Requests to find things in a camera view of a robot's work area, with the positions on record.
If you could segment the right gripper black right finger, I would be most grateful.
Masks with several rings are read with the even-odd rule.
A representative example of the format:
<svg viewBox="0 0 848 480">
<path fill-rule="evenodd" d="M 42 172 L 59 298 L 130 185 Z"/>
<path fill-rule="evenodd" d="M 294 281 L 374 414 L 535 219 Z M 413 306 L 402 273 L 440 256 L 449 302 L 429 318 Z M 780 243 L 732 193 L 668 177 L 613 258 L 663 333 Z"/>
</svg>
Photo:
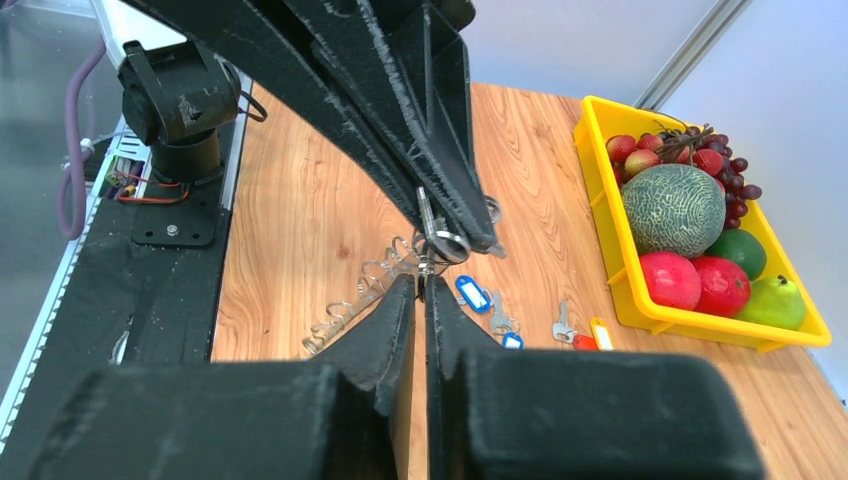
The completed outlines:
<svg viewBox="0 0 848 480">
<path fill-rule="evenodd" d="M 429 278 L 433 479 L 762 479 L 731 388 L 689 355 L 508 349 Z"/>
</svg>

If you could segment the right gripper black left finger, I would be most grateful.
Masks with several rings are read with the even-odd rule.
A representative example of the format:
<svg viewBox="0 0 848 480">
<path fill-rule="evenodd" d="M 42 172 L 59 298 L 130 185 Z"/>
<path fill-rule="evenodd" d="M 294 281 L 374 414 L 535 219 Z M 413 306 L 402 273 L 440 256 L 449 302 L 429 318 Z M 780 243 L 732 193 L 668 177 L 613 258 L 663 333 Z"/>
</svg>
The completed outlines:
<svg viewBox="0 0 848 480">
<path fill-rule="evenodd" d="M 90 374 L 31 479 L 398 479 L 408 463 L 415 286 L 306 361 Z"/>
</svg>

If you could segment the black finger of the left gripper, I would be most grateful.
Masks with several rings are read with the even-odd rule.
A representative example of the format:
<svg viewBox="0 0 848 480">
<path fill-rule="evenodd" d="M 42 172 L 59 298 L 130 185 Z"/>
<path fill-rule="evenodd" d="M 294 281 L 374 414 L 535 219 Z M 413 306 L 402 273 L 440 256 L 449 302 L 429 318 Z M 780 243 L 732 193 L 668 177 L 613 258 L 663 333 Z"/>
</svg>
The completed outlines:
<svg viewBox="0 0 848 480">
<path fill-rule="evenodd" d="M 138 1 L 232 62 L 352 160 L 415 226 L 458 229 L 454 1 Z"/>
<path fill-rule="evenodd" d="M 497 236 L 473 150 L 461 31 L 469 1 L 292 1 L 311 83 L 289 106 L 371 176 L 416 226 L 416 190 L 484 252 Z"/>
</svg>

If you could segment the blue tag key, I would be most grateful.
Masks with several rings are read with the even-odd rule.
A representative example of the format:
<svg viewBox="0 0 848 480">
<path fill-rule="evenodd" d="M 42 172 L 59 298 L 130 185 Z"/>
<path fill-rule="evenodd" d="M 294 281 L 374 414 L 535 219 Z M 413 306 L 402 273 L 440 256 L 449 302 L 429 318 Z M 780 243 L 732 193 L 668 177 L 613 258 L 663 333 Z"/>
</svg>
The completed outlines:
<svg viewBox="0 0 848 480">
<path fill-rule="evenodd" d="M 491 301 L 493 313 L 489 324 L 492 334 L 500 338 L 501 346 L 506 349 L 523 349 L 524 340 L 519 334 L 518 323 L 505 313 L 501 293 L 493 291 Z"/>
<path fill-rule="evenodd" d="M 459 296 L 457 303 L 466 306 L 478 314 L 486 314 L 493 308 L 493 301 L 487 290 L 469 275 L 460 275 L 455 280 Z"/>
</svg>

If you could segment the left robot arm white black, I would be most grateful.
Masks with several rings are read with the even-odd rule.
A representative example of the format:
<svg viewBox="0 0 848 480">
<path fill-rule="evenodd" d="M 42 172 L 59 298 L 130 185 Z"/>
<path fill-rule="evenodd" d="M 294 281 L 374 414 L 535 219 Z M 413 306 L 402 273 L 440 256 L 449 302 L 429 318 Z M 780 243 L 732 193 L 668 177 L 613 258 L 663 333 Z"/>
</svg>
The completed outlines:
<svg viewBox="0 0 848 480">
<path fill-rule="evenodd" d="M 175 145 L 235 117 L 243 72 L 359 165 L 416 227 L 424 191 L 449 232 L 497 242 L 476 170 L 468 1 L 132 1 L 181 35 L 118 45 L 123 112 Z"/>
</svg>

